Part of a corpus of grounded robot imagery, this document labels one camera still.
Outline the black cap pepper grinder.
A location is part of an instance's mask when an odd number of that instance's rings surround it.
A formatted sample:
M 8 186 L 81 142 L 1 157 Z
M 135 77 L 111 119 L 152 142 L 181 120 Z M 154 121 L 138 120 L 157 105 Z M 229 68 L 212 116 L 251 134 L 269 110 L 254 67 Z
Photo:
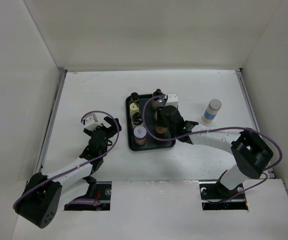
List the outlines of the black cap pepper grinder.
M 155 103 L 155 114 L 154 114 L 154 119 L 157 121 L 158 120 L 158 111 L 161 110 L 165 106 L 165 100 L 164 99 L 159 99 Z

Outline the pink cap seasoning shaker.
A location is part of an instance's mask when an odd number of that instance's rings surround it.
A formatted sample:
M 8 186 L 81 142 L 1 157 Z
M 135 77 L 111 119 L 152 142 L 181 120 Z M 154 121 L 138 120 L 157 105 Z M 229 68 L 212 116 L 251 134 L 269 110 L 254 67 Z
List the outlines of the pink cap seasoning shaker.
M 163 127 L 163 126 L 159 126 L 159 125 L 156 125 L 155 126 L 155 132 L 159 135 L 163 135 L 167 132 L 167 127 Z

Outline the small dark cap bottle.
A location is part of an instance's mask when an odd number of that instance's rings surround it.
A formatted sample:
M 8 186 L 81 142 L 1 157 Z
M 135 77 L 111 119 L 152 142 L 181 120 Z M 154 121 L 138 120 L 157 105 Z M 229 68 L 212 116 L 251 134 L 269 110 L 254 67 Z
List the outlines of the small dark cap bottle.
M 153 110 L 156 110 L 156 101 L 158 100 L 163 100 L 165 97 L 164 97 L 164 94 L 162 93 L 162 91 L 157 88 L 153 94 L 152 94 L 152 101 L 151 101 L 151 107 Z

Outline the black top grinder bottle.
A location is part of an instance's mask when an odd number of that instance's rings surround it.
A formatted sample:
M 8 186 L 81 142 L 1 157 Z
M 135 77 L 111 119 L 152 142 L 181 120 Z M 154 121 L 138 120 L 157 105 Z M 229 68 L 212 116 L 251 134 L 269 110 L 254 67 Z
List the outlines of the black top grinder bottle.
M 132 128 L 143 126 L 143 118 L 140 112 L 136 112 L 131 118 Z

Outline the yellow cap seasoning shaker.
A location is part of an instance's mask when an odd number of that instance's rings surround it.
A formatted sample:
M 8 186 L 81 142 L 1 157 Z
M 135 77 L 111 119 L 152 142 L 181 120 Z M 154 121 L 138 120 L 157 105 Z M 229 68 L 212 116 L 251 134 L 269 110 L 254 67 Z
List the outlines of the yellow cap seasoning shaker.
M 140 112 L 140 107 L 139 107 L 139 104 L 138 103 L 134 103 L 132 102 L 129 106 L 129 115 L 130 117 L 133 117 L 133 115 L 135 113 L 139 113 Z

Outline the white cap dark spice jar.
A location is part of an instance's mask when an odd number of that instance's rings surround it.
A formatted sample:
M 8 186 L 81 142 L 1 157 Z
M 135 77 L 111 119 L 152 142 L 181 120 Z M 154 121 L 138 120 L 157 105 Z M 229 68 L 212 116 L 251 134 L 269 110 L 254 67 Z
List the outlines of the white cap dark spice jar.
M 135 138 L 135 143 L 138 145 L 144 145 L 146 143 L 147 140 L 147 130 L 145 127 L 143 126 L 137 126 L 134 131 L 134 138 Z

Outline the small brown spice bottle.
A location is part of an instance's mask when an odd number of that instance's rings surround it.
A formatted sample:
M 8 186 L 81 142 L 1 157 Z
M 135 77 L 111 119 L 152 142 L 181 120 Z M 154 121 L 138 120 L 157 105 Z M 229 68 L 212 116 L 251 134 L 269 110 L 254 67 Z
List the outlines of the small brown spice bottle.
M 137 103 L 139 101 L 139 95 L 137 92 L 132 92 L 130 97 L 133 103 Z

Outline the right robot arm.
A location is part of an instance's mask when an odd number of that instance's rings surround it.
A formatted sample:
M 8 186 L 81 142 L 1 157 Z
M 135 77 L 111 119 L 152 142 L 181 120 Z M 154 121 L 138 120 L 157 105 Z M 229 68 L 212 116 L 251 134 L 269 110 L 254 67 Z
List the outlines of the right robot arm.
M 273 151 L 251 128 L 214 130 L 194 121 L 184 120 L 178 109 L 166 106 L 157 113 L 158 123 L 171 137 L 191 145 L 204 145 L 231 154 L 235 164 L 221 174 L 207 196 L 227 199 L 248 179 L 259 179 L 273 158 Z

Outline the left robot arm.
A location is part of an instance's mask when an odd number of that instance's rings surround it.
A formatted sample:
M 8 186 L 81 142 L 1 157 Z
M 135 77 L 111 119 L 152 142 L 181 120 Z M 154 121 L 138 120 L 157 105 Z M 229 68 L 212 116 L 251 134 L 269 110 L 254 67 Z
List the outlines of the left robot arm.
M 90 118 L 84 118 L 84 133 L 88 145 L 68 166 L 48 174 L 36 173 L 28 181 L 22 195 L 13 204 L 13 210 L 40 229 L 48 226 L 56 215 L 61 194 L 79 180 L 94 181 L 92 175 L 99 170 L 103 159 L 116 145 L 112 137 L 119 137 L 122 127 L 117 118 L 106 115 L 106 127 Z

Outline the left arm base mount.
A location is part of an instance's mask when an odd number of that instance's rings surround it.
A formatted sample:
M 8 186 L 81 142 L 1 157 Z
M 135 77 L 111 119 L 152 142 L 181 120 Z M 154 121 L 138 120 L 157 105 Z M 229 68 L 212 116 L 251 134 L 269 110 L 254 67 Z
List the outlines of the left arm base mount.
M 78 193 L 66 202 L 64 211 L 110 211 L 112 182 L 97 181 L 94 177 L 84 177 Z

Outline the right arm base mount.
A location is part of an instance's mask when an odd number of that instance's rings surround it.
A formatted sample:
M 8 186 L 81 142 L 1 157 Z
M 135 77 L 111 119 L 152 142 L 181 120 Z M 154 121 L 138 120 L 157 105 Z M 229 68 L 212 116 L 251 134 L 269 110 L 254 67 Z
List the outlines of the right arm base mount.
M 233 190 L 225 188 L 218 180 L 199 181 L 201 205 L 204 211 L 248 210 L 243 184 Z

